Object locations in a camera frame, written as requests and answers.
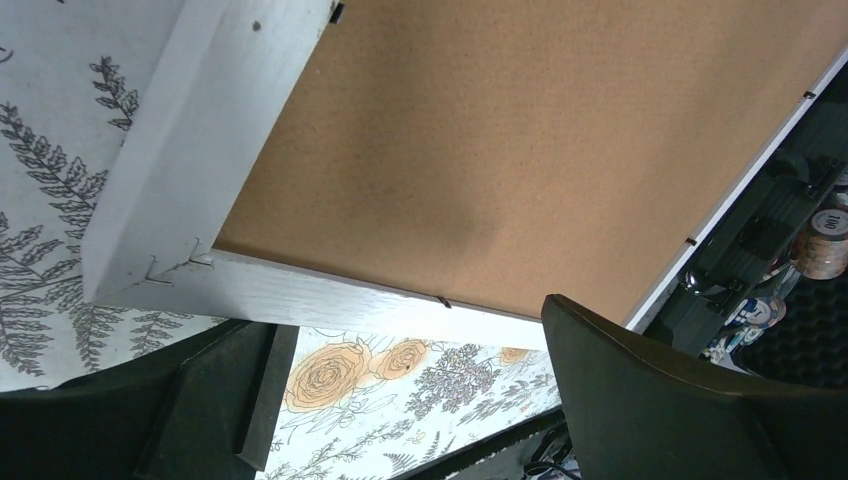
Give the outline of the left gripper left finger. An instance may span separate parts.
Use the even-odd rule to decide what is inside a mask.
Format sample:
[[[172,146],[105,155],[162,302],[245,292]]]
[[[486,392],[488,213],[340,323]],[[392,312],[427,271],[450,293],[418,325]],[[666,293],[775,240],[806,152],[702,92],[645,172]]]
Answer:
[[[1,396],[5,479],[252,479],[299,331],[228,320],[47,390]]]

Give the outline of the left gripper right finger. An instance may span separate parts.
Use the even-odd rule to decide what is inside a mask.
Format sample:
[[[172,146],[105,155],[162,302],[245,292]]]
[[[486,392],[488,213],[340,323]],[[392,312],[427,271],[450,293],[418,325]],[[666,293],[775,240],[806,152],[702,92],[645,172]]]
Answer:
[[[847,394],[738,373],[560,294],[541,320],[585,479],[843,479]]]

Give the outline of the brown backing board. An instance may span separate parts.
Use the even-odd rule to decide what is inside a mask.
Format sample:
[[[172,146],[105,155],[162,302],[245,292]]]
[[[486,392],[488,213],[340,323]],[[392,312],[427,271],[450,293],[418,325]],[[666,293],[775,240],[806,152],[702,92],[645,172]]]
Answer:
[[[843,1],[352,1],[216,244],[621,321],[846,42]]]

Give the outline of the white picture frame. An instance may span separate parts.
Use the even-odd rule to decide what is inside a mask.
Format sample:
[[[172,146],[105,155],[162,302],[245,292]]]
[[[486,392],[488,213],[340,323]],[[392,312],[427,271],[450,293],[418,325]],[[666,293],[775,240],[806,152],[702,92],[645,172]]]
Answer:
[[[535,316],[220,249],[217,238],[336,5],[188,1],[82,247],[88,301],[543,349]],[[824,86],[846,45],[805,91]],[[805,110],[804,93],[620,324],[635,323]]]

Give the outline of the black foam lined case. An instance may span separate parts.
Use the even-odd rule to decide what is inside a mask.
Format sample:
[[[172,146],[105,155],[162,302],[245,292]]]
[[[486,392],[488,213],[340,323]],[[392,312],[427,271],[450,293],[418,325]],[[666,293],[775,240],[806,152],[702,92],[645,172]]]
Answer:
[[[847,385],[847,73],[805,112],[699,243],[645,335],[781,382]]]

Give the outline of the floral patterned table mat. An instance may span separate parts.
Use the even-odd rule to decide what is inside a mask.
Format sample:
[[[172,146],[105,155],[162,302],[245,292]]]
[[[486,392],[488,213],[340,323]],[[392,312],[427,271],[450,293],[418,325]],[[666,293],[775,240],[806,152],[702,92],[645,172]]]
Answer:
[[[80,245],[182,5],[1,5],[1,388],[47,390],[217,325],[82,298]],[[355,342],[409,373],[304,413],[284,406],[268,479],[388,479],[555,407],[546,354],[309,329],[317,386]]]

